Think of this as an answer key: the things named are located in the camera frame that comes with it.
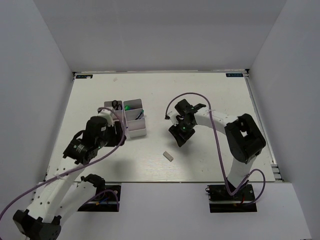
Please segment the green cap black highlighter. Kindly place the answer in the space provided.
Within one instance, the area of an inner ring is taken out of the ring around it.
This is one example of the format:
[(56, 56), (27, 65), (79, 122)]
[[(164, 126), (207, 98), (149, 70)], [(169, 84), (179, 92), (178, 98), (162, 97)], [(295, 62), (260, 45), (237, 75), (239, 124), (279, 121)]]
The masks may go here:
[(132, 108), (131, 108), (131, 106), (129, 106), (129, 105), (125, 105), (125, 106), (124, 106), (124, 110), (125, 110), (125, 111), (129, 111), (129, 110), (131, 110), (131, 109), (132, 109)]

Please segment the black handled scissors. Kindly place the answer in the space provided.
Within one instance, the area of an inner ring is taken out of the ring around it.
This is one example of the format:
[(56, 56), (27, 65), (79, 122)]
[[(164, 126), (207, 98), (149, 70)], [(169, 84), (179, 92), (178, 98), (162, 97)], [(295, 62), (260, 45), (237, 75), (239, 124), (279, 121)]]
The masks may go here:
[(116, 111), (122, 111), (123, 110), (123, 106), (118, 100), (113, 100), (111, 102), (111, 106)]

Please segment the grey white eraser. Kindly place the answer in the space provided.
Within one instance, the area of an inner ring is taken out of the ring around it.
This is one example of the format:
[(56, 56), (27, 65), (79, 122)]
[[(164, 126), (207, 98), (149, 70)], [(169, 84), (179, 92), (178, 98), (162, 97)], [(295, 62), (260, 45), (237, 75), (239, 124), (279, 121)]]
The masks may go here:
[(163, 153), (163, 156), (170, 162), (172, 162), (174, 160), (174, 157), (172, 155), (170, 155), (167, 151), (165, 151)]

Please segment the blue ballpoint pen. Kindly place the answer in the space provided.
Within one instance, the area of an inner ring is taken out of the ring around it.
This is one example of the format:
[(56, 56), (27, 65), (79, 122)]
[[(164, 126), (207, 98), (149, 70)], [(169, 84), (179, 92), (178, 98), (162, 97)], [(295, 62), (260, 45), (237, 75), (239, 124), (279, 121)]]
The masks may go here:
[(135, 120), (139, 120), (139, 119), (142, 117), (143, 113), (144, 113), (144, 110), (141, 110), (141, 112), (140, 112), (139, 115), (135, 118)]

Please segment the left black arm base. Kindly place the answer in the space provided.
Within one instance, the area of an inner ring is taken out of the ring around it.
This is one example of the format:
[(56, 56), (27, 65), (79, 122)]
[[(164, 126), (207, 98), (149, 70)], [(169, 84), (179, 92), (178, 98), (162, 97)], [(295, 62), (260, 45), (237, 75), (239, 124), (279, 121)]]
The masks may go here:
[(120, 210), (121, 184), (106, 184), (108, 190), (82, 205), (78, 212), (116, 213)]

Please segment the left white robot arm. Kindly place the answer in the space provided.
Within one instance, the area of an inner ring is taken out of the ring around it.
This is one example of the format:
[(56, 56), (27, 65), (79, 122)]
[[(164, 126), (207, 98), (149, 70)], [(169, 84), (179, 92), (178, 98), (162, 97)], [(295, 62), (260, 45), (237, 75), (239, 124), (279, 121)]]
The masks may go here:
[(93, 116), (84, 130), (76, 133), (62, 154), (54, 180), (25, 210), (17, 210), (13, 221), (19, 231), (31, 240), (55, 240), (63, 221), (90, 199), (105, 196), (105, 180), (82, 172), (104, 147), (122, 146), (126, 140), (123, 125), (107, 116)]

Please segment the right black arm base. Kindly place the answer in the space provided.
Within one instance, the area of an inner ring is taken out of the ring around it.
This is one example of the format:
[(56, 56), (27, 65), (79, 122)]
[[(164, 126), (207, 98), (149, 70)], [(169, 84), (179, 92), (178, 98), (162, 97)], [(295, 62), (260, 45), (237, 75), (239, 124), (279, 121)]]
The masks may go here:
[(235, 195), (228, 194), (226, 186), (208, 185), (205, 189), (208, 194), (210, 213), (256, 213), (255, 193), (251, 184), (243, 187)]

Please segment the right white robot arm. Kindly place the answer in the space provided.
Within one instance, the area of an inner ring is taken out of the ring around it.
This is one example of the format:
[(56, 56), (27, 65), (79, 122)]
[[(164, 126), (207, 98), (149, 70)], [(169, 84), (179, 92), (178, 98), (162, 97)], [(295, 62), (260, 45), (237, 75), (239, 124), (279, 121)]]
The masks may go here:
[[(244, 186), (252, 174), (252, 165), (266, 146), (266, 140), (251, 115), (232, 116), (217, 112), (207, 104), (191, 105), (182, 99), (174, 111), (165, 112), (165, 119), (172, 122), (169, 132), (177, 145), (182, 147), (194, 134), (195, 126), (213, 130), (217, 153), (225, 182), (226, 195), (236, 200), (244, 193)], [(227, 139), (233, 161), (229, 174), (226, 174), (218, 139), (218, 132)]]

